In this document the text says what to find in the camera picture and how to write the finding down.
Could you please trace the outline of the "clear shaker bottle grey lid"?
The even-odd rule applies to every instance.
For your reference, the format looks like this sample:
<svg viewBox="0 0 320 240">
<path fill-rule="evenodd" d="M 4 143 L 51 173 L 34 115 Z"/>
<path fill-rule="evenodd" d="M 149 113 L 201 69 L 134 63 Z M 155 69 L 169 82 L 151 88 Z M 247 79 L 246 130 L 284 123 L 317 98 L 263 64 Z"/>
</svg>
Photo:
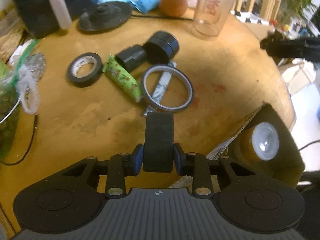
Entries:
<svg viewBox="0 0 320 240">
<path fill-rule="evenodd" d="M 191 32 L 207 40 L 217 37 L 236 0 L 197 0 Z"/>
</svg>

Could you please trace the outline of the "silver foil stick packet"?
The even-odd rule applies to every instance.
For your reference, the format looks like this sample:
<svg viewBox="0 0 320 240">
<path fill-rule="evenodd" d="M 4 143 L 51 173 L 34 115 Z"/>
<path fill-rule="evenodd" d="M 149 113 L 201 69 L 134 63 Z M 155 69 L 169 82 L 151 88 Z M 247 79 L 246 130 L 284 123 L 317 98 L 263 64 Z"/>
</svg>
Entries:
<svg viewBox="0 0 320 240">
<path fill-rule="evenodd" d="M 177 66 L 177 63 L 176 62 L 173 62 L 173 61 L 170 61 L 169 64 L 168 64 L 169 67 L 172 67 L 172 68 L 176 68 Z M 169 82 L 170 82 L 170 79 L 171 79 L 171 76 L 172 74 L 169 73 L 169 72 L 163 72 L 157 85 L 156 85 L 156 88 L 154 89 L 153 91 L 153 94 L 152 94 L 152 99 L 154 101 L 156 101 L 157 103 L 161 103 L 161 100 L 163 98 L 163 95 L 165 94 L 166 90 L 167 90 L 167 86 L 169 85 Z M 147 116 L 147 114 L 149 112 L 156 112 L 157 109 L 152 107 L 151 105 L 148 105 L 145 113 L 144 113 L 144 116 Z"/>
</svg>

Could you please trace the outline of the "blue wet wipes pack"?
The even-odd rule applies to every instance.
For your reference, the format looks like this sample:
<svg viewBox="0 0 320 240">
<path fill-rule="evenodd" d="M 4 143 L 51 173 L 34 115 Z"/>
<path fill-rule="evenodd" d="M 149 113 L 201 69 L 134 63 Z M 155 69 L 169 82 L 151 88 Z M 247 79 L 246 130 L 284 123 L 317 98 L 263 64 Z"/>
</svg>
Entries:
<svg viewBox="0 0 320 240">
<path fill-rule="evenodd" d="M 157 8 L 160 1 L 161 0 L 131 0 L 131 4 L 134 9 L 145 15 L 151 10 Z"/>
</svg>

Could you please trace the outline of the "black kettle base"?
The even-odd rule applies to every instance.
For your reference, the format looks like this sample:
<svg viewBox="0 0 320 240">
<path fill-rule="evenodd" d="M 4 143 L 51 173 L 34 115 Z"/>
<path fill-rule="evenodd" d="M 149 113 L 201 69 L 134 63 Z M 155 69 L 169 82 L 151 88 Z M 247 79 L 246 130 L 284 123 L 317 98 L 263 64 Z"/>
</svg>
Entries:
<svg viewBox="0 0 320 240">
<path fill-rule="evenodd" d="M 126 23 L 131 14 L 131 5 L 125 2 L 115 1 L 97 4 L 80 16 L 78 29 L 87 34 L 108 32 Z"/>
</svg>

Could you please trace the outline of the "green hand cream tube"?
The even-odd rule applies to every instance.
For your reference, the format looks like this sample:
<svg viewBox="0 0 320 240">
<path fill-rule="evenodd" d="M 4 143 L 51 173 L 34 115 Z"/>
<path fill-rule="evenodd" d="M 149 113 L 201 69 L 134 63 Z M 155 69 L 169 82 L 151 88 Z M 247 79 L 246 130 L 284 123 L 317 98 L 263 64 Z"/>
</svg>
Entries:
<svg viewBox="0 0 320 240">
<path fill-rule="evenodd" d="M 113 55 L 109 55 L 103 66 L 103 73 L 113 80 L 134 102 L 141 102 L 143 94 L 140 83 L 120 65 Z"/>
</svg>

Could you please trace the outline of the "bag of flatbread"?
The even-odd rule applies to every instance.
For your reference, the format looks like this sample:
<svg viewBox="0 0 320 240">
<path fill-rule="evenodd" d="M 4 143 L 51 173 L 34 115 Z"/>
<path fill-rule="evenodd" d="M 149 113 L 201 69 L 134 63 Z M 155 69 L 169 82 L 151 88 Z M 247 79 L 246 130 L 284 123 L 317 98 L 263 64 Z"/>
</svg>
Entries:
<svg viewBox="0 0 320 240">
<path fill-rule="evenodd" d="M 1 61 L 7 63 L 13 52 L 21 44 L 25 25 L 16 9 L 1 13 Z"/>
</svg>

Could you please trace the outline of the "clear bag of seeds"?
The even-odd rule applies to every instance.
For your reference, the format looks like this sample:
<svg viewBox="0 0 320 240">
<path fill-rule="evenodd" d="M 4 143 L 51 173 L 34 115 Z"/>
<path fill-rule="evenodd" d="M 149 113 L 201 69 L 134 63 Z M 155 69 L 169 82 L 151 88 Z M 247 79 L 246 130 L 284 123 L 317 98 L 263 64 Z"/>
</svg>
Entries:
<svg viewBox="0 0 320 240">
<path fill-rule="evenodd" d="M 18 100 L 25 113 L 34 115 L 40 105 L 40 95 L 37 83 L 46 69 L 44 53 L 33 53 L 38 45 L 38 39 L 31 39 L 18 46 L 9 59 L 9 66 L 14 69 L 14 84 Z"/>
</svg>

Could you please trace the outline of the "orange fruit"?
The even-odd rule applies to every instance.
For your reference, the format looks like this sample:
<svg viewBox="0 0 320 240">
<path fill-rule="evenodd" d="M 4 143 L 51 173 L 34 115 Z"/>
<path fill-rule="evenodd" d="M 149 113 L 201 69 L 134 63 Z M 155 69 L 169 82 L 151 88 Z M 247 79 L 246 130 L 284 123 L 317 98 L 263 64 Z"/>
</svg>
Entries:
<svg viewBox="0 0 320 240">
<path fill-rule="evenodd" d="M 168 17 L 180 17 L 188 9 L 188 0 L 161 0 L 160 12 Z"/>
</svg>

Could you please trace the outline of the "green potted plant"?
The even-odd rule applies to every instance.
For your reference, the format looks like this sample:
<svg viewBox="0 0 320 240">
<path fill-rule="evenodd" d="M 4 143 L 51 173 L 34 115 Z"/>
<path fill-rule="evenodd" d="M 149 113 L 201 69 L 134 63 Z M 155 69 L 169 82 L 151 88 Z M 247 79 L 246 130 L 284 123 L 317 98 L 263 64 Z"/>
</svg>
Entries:
<svg viewBox="0 0 320 240">
<path fill-rule="evenodd" d="M 277 20 L 283 24 L 290 24 L 292 20 L 307 23 L 308 16 L 313 15 L 317 6 L 312 0 L 281 0 Z"/>
</svg>

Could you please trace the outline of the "black cylinder speaker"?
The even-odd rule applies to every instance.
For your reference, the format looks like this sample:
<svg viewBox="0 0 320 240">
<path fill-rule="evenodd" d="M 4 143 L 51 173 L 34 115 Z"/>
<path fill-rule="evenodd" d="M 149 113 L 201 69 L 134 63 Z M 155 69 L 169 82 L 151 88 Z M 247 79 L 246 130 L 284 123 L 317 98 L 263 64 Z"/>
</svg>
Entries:
<svg viewBox="0 0 320 240">
<path fill-rule="evenodd" d="M 151 64 L 168 64 L 180 49 L 177 38 L 169 32 L 157 31 L 144 44 L 147 61 Z"/>
</svg>

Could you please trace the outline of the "black electrical tape roll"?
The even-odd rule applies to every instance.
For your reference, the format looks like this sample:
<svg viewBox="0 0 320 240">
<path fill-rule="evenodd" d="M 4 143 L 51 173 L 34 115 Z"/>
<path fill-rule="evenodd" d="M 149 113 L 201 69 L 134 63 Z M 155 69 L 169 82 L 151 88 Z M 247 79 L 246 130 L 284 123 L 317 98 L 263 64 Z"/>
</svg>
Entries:
<svg viewBox="0 0 320 240">
<path fill-rule="evenodd" d="M 102 74 L 103 63 L 96 53 L 84 53 L 75 58 L 67 68 L 68 81 L 80 88 L 95 83 Z"/>
</svg>

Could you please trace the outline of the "green net bag of nuts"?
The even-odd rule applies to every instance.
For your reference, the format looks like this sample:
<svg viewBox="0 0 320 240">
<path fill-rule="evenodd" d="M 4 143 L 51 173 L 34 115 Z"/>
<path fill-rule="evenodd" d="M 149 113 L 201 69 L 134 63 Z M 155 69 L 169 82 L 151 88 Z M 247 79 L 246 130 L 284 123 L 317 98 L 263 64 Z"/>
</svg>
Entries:
<svg viewBox="0 0 320 240">
<path fill-rule="evenodd" d="M 1 159 L 10 151 L 18 123 L 16 72 L 1 62 Z"/>
</svg>

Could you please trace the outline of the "small black cylinder cap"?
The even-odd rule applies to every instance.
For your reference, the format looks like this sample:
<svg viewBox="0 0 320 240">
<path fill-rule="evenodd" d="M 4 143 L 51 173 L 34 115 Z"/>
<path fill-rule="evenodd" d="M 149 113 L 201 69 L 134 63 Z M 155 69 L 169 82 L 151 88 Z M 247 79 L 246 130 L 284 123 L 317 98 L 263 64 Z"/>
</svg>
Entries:
<svg viewBox="0 0 320 240">
<path fill-rule="evenodd" d="M 116 61 L 127 71 L 132 72 L 147 59 L 147 53 L 141 45 L 128 47 L 115 55 Z"/>
</svg>

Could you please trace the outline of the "cardboard box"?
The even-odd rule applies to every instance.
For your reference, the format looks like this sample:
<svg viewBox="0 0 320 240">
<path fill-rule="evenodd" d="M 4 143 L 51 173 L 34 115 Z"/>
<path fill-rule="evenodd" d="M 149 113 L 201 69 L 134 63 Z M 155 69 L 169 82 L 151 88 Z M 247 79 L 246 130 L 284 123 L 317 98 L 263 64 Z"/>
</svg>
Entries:
<svg viewBox="0 0 320 240">
<path fill-rule="evenodd" d="M 300 152 L 276 110 L 264 103 L 245 116 L 207 159 L 228 155 L 293 188 L 304 172 Z"/>
</svg>

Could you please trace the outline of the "dark blue air fryer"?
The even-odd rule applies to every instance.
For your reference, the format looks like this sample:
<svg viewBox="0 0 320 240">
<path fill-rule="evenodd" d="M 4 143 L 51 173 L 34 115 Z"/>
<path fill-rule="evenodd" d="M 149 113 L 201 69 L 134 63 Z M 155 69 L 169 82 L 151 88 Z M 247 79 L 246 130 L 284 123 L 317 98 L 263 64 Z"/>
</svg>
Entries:
<svg viewBox="0 0 320 240">
<path fill-rule="evenodd" d="M 28 33 L 43 38 L 58 29 L 67 30 L 72 21 L 98 0 L 14 0 Z"/>
</svg>

